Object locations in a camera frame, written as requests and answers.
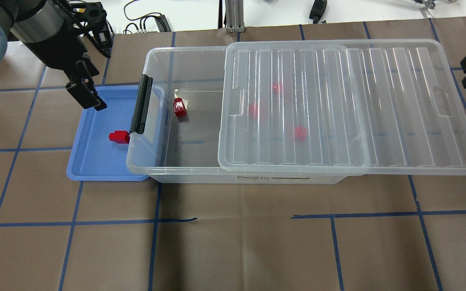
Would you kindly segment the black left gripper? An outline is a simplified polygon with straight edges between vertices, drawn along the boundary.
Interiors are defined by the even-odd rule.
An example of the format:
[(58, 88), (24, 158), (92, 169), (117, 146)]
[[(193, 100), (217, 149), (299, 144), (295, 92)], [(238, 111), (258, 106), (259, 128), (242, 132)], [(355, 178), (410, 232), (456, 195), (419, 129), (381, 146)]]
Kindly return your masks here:
[(101, 2), (40, 0), (26, 12), (26, 46), (46, 66), (65, 72), (66, 90), (83, 109), (104, 110), (107, 104), (93, 80), (100, 72), (90, 61), (81, 35), (110, 58), (114, 31)]

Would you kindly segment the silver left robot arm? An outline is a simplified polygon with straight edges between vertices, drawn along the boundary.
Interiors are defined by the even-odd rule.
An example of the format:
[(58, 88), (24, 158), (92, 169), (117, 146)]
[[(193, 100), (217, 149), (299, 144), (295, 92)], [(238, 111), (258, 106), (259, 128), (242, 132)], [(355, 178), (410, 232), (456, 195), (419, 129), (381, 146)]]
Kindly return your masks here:
[(101, 2), (68, 0), (0, 0), (0, 63), (14, 36), (47, 67), (63, 71), (67, 92), (84, 108), (104, 110), (93, 77), (92, 63), (82, 40), (110, 58), (113, 30)]

